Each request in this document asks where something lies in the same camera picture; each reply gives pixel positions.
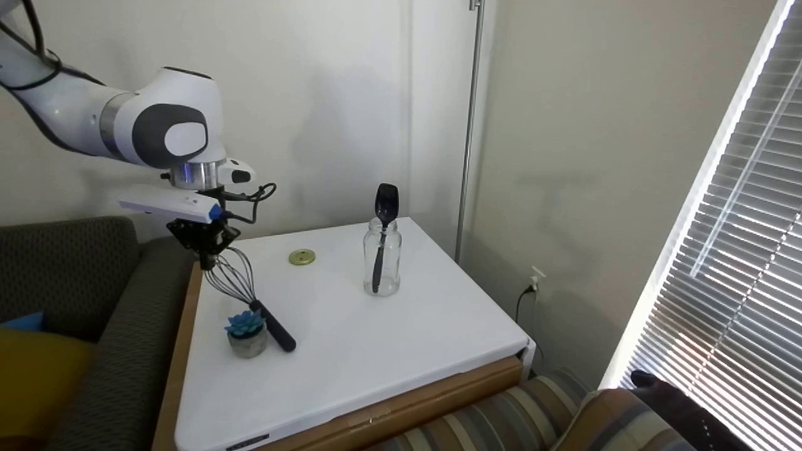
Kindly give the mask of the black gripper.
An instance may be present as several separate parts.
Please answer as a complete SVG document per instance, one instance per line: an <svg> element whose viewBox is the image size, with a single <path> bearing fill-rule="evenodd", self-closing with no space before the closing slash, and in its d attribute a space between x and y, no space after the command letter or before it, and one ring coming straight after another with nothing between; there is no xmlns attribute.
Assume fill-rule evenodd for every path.
<svg viewBox="0 0 802 451"><path fill-rule="evenodd" d="M241 231L232 228L227 221L192 223L178 217L168 223L168 231L184 248L199 253L204 269L210 269L217 266L217 256L241 236Z"/></svg>

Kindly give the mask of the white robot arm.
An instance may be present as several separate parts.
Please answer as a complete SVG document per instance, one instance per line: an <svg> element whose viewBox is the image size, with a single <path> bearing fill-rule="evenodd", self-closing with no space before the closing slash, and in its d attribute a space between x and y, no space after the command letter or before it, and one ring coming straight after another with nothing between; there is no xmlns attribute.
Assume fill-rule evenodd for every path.
<svg viewBox="0 0 802 451"><path fill-rule="evenodd" d="M254 169L224 145L222 90L210 74L163 68L142 90L120 90L69 68L48 44L33 0L0 0L9 16L23 8L33 38L0 24L0 85L56 145L158 168L167 186L132 187L120 204L160 214L204 269L238 237L229 199L251 199Z"/></svg>

